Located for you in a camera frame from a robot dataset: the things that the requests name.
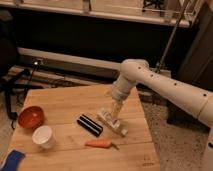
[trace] paper cup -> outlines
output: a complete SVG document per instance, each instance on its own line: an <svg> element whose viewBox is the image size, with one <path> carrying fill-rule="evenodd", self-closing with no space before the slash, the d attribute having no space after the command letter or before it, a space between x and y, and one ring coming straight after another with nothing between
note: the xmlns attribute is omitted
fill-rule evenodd
<svg viewBox="0 0 213 171"><path fill-rule="evenodd" d="M38 127L32 136L33 142L45 149L49 149L54 144L53 131L49 126Z"/></svg>

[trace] chair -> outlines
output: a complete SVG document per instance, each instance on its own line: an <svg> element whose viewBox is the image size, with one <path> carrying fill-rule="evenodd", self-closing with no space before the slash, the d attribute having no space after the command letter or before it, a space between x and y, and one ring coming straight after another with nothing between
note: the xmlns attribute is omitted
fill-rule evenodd
<svg viewBox="0 0 213 171"><path fill-rule="evenodd" d="M155 5L156 9L162 10L162 6L164 4L164 0L144 0L143 1L143 12L145 11L146 7Z"/></svg>
<svg viewBox="0 0 213 171"><path fill-rule="evenodd" d="M4 91L5 103L7 115L10 119L16 120L17 113L12 112L11 110L11 98L10 95L13 94L13 89L24 89L28 90L31 88L42 88L41 86L33 86L26 84L15 84L15 82L21 78L23 75L30 75L28 69L24 69L13 78L6 80L3 78L7 75L9 69L17 64L19 61L20 55L13 41L8 39L5 34L2 32L3 22L0 20L0 92Z"/></svg>

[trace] blue object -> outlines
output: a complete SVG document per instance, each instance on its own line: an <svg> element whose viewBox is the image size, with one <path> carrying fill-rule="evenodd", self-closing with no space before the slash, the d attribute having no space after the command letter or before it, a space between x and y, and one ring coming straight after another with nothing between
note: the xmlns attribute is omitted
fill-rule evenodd
<svg viewBox="0 0 213 171"><path fill-rule="evenodd" d="M16 171L19 162L25 156L24 153L19 151L13 150L7 156L6 162L0 171Z"/></svg>

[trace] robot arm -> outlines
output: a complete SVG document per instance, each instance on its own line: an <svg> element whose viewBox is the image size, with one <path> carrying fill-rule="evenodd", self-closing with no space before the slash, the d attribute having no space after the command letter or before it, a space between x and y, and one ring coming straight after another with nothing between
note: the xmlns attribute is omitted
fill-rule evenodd
<svg viewBox="0 0 213 171"><path fill-rule="evenodd" d="M149 69L145 60L125 60L121 72L113 83L111 96L115 101L123 101L131 89L142 83L164 98L212 128L204 152L202 171L213 170L213 94L201 88L162 76Z"/></svg>

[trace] wooden surface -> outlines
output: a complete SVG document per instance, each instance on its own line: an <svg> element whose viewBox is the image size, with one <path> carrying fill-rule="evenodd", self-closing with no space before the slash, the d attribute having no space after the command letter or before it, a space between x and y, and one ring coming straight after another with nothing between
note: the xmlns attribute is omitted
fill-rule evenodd
<svg viewBox="0 0 213 171"><path fill-rule="evenodd" d="M18 171L160 170L136 89L119 115L129 130L127 136L120 137L105 126L100 136L111 140L120 150L84 146L95 137L76 124L76 120L84 113L100 123L96 113L102 107L110 107L109 89L110 85L95 85L29 91L24 108L32 105L43 108L44 124L52 127L56 143L52 149L43 150L33 144L31 131L17 125L8 152L16 149L26 153Z"/></svg>

